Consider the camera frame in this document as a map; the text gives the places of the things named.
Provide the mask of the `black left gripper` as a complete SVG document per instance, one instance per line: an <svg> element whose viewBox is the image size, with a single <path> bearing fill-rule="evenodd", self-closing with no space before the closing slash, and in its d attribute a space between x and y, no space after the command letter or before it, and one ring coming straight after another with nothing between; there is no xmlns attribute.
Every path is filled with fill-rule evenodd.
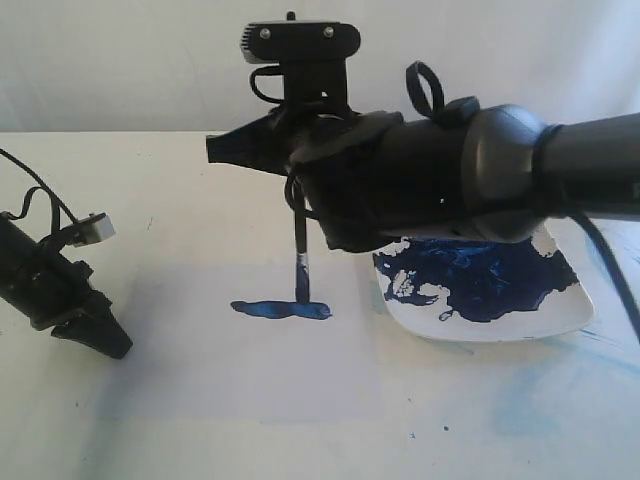
<svg viewBox="0 0 640 480"><path fill-rule="evenodd" d="M95 290L94 270L59 253L9 254L9 304L36 330L80 343L112 359L123 359L133 341L115 319L110 302Z"/></svg>

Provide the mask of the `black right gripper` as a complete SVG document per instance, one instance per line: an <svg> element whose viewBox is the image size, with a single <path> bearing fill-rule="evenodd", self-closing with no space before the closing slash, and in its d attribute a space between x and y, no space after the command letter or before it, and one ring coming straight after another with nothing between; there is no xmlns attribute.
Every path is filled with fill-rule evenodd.
<svg viewBox="0 0 640 480"><path fill-rule="evenodd" d="M261 117L205 140L208 162L293 179L331 250L370 252L400 240L405 173L388 135L405 124L399 112L343 119L314 111Z"/></svg>

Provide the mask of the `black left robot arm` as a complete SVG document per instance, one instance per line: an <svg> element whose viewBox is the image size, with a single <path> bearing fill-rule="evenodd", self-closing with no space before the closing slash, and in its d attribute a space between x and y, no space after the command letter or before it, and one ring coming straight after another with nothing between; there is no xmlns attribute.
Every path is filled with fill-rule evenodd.
<svg viewBox="0 0 640 480"><path fill-rule="evenodd" d="M113 359L124 358L133 342L111 311L112 302L95 289L94 270L61 254L84 239L84 227L104 213L68 225L36 242L6 215L1 217L1 298L29 319L36 331L70 340Z"/></svg>

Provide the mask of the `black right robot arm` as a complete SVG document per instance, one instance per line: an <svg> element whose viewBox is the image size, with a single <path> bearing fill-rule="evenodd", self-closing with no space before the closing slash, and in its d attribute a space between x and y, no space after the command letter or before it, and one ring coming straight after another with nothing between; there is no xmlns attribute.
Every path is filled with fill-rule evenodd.
<svg viewBox="0 0 640 480"><path fill-rule="evenodd" d="M550 125L521 107L406 121L275 112L206 140L208 159L299 188L332 249L402 237L516 243L549 218L639 216L639 118Z"/></svg>

